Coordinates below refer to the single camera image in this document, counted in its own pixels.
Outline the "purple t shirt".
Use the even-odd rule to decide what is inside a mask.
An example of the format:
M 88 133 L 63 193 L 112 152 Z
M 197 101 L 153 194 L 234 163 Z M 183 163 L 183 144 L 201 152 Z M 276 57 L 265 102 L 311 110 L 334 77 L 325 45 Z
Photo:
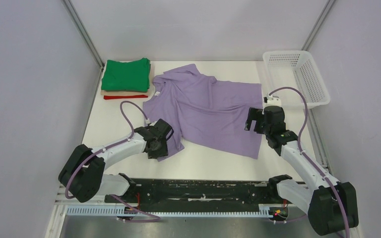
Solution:
M 260 83 L 220 81 L 195 64 L 165 71 L 153 79 L 155 93 L 143 103 L 151 121 L 173 128 L 168 156 L 184 150 L 181 140 L 257 159 L 262 136 L 246 131 L 250 108 L 262 107 Z

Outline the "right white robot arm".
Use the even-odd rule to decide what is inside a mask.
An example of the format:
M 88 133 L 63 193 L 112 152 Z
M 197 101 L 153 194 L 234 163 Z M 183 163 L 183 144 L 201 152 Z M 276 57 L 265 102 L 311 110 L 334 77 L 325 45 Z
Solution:
M 267 144 L 298 173 L 305 186 L 288 175 L 269 179 L 267 197 L 272 202 L 290 201 L 308 217 L 320 236 L 348 231 L 359 224 L 357 194 L 349 182 L 341 183 L 303 150 L 299 136 L 286 128 L 284 109 L 249 108 L 245 130 L 265 135 Z

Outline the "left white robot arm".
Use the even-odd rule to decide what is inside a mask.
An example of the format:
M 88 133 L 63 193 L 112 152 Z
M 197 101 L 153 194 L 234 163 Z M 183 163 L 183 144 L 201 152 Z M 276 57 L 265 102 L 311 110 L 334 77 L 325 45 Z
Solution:
M 117 195 L 122 201 L 130 202 L 136 196 L 135 182 L 125 174 L 109 175 L 105 170 L 141 153 L 149 159 L 167 157 L 167 142 L 173 134 L 173 128 L 159 119 L 135 128 L 129 135 L 108 145 L 90 148 L 80 144 L 71 153 L 58 180 L 65 186 L 68 197 L 81 203 L 96 195 Z

